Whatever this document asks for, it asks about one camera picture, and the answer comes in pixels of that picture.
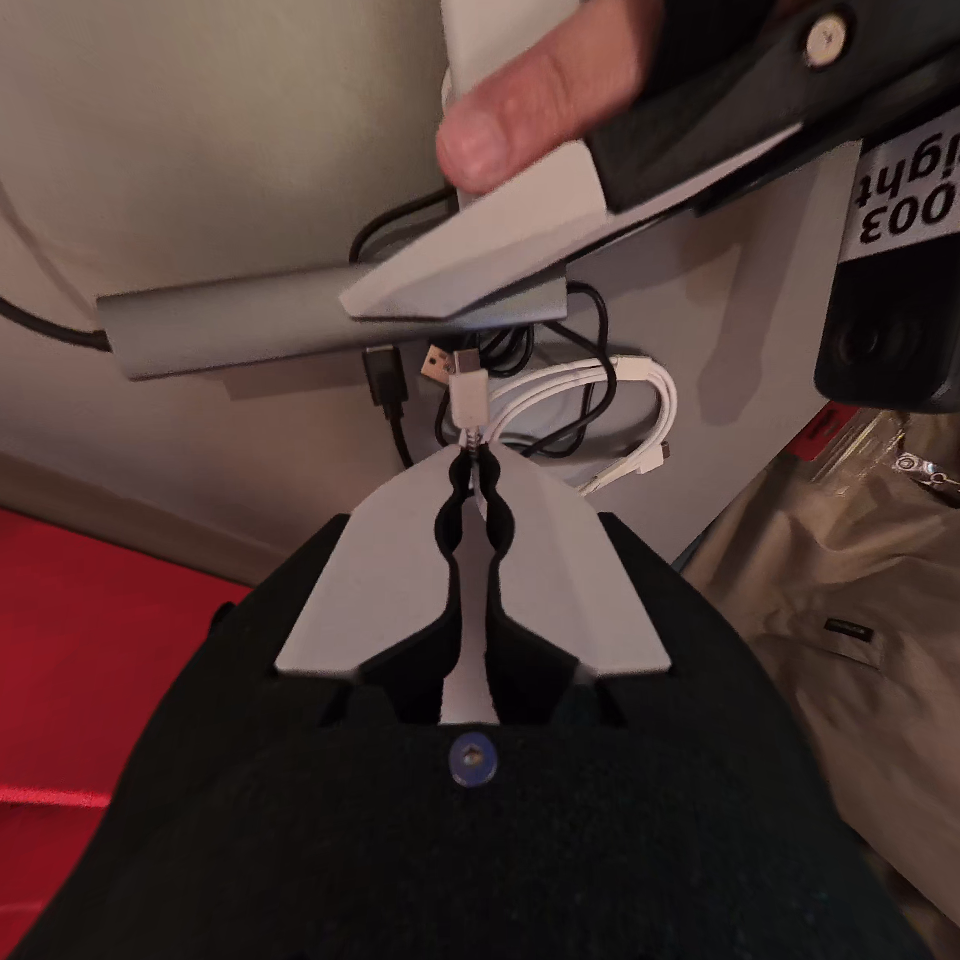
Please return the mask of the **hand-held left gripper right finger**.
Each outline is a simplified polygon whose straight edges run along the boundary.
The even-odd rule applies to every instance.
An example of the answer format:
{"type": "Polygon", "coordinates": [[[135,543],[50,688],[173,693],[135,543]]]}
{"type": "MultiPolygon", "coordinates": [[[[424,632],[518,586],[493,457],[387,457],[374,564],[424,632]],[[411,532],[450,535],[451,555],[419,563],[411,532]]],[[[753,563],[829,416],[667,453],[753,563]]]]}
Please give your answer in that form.
{"type": "Polygon", "coordinates": [[[597,510],[498,442],[480,449],[494,552],[486,678],[503,725],[545,725],[577,685],[667,674],[671,657],[597,510]]]}

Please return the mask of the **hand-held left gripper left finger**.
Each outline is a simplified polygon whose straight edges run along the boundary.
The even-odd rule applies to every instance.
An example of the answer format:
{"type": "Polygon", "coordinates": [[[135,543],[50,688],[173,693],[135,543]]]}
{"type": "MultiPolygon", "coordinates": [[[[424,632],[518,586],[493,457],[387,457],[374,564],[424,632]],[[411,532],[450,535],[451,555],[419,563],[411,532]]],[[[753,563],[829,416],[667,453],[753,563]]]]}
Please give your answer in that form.
{"type": "Polygon", "coordinates": [[[462,650],[466,452],[448,446],[350,515],[276,657],[279,675],[381,689],[396,715],[436,722],[462,650]]]}

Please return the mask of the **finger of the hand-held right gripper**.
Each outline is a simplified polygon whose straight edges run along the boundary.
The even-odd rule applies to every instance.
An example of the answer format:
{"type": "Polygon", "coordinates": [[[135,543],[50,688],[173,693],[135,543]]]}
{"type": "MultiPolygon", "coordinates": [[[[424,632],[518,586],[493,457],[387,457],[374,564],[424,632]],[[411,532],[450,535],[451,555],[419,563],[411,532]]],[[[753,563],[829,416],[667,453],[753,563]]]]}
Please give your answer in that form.
{"type": "Polygon", "coordinates": [[[584,141],[565,144],[345,289],[354,319],[450,318],[596,243],[639,230],[758,160],[801,124],[690,177],[632,209],[607,209],[584,141]]]}

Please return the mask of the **grey usb hub with cable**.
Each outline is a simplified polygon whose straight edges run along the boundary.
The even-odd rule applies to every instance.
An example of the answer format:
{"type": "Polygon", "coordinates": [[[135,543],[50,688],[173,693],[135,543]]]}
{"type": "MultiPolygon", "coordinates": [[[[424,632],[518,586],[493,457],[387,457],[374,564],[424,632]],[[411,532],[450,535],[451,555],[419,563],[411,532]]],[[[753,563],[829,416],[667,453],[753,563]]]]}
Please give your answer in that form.
{"type": "Polygon", "coordinates": [[[298,270],[110,295],[97,301],[100,325],[93,330],[54,323],[6,298],[1,312],[51,341],[112,355],[130,381],[444,341],[568,316],[567,279],[563,268],[554,267],[449,319],[352,318],[340,295],[372,268],[298,270]]]}

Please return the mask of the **red plastic bin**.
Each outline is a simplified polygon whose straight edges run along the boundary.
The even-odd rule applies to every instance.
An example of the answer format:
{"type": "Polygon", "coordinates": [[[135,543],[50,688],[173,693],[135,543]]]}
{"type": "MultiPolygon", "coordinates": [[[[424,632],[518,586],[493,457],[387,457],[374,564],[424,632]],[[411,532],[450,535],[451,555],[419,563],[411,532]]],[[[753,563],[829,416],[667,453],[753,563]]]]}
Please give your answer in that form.
{"type": "Polygon", "coordinates": [[[217,611],[249,592],[2,510],[2,958],[76,866],[217,611]]]}

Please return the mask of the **person's right hand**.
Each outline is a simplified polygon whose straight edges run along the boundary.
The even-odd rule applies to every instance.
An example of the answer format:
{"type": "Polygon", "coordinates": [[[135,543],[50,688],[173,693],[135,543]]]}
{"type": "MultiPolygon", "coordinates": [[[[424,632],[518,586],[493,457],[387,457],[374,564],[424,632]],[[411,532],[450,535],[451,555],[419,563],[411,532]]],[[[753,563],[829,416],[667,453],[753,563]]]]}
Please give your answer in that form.
{"type": "Polygon", "coordinates": [[[451,186],[484,195],[626,109],[666,22],[662,1],[590,1],[446,112],[436,137],[451,186]]]}

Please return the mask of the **person's beige clothing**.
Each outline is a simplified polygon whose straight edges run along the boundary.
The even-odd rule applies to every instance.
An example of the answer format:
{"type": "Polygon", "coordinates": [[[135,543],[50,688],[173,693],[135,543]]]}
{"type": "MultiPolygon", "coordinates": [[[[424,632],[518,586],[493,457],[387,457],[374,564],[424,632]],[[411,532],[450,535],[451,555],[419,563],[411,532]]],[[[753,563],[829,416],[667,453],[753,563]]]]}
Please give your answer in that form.
{"type": "Polygon", "coordinates": [[[958,958],[958,506],[879,463],[835,493],[778,458],[683,571],[798,718],[936,958],[958,958]]]}

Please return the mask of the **red tag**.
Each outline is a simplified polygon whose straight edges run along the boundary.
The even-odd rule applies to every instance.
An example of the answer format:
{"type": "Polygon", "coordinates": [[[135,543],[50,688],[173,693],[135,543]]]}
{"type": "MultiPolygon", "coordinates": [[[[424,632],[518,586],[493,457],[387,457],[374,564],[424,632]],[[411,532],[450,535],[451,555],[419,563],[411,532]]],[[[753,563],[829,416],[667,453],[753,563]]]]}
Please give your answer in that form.
{"type": "Polygon", "coordinates": [[[803,462],[815,461],[858,412],[856,406],[828,402],[793,441],[794,454],[803,462]]]}

